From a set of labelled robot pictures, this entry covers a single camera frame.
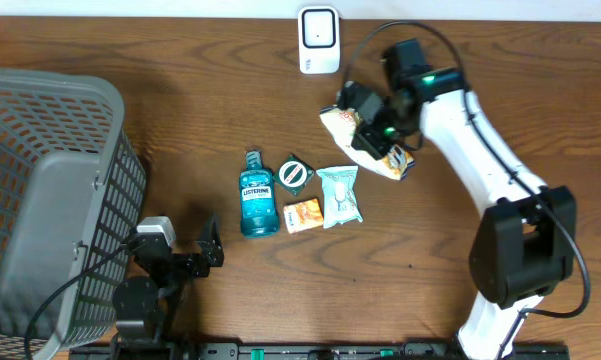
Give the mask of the light blue wipes pack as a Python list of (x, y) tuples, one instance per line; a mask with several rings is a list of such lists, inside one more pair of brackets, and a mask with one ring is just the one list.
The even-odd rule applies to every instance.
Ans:
[(355, 165), (333, 166), (316, 172), (322, 183), (324, 229), (353, 220), (363, 221), (354, 193), (357, 172)]

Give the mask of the green square box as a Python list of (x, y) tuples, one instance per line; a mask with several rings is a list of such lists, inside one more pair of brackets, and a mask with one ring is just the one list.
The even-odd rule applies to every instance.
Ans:
[(275, 172), (274, 181), (291, 195), (298, 196), (314, 174), (311, 166), (290, 154)]

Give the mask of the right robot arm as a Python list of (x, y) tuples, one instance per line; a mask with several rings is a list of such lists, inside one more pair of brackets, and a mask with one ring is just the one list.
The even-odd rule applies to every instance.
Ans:
[(391, 158), (403, 138), (419, 134), (445, 156), (480, 216), (468, 263), (477, 296), (456, 335), (466, 359), (515, 354), (526, 318), (573, 273), (576, 201), (549, 187), (507, 146), (482, 111), (461, 65), (435, 69), (415, 39), (382, 55), (388, 97), (350, 79), (335, 115), (356, 120), (345, 145), (360, 159)]

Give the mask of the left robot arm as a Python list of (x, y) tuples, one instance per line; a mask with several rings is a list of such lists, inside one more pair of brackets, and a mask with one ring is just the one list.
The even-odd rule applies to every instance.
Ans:
[(147, 217), (132, 230), (128, 251), (145, 273), (114, 290), (117, 334), (110, 345), (112, 359), (198, 357), (194, 346), (169, 332), (185, 287), (224, 263), (216, 217), (207, 219), (196, 240), (199, 252), (176, 253), (175, 242), (174, 227), (166, 216)]

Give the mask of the orange small packet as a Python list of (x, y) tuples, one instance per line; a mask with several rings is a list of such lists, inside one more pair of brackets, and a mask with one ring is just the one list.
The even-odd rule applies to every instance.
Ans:
[(324, 217), (317, 198), (285, 205), (283, 216), (289, 234), (321, 227)]

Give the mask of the teal mouthwash bottle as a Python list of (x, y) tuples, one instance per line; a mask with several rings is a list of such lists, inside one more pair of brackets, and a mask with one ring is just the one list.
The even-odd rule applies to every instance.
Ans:
[(246, 238), (273, 235), (279, 230), (273, 173), (263, 165), (258, 150), (247, 151), (245, 162), (239, 176), (241, 233)]

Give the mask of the yellow snack bag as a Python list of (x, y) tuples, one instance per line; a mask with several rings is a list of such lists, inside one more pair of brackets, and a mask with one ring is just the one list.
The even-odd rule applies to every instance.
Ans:
[(341, 110), (337, 106), (327, 106), (319, 113), (319, 118), (334, 139), (335, 144), (356, 164), (391, 180), (401, 181), (407, 171), (415, 165), (410, 152), (400, 145), (392, 145), (381, 159), (374, 159), (363, 150), (351, 146), (354, 133), (362, 123), (359, 115), (351, 110)]

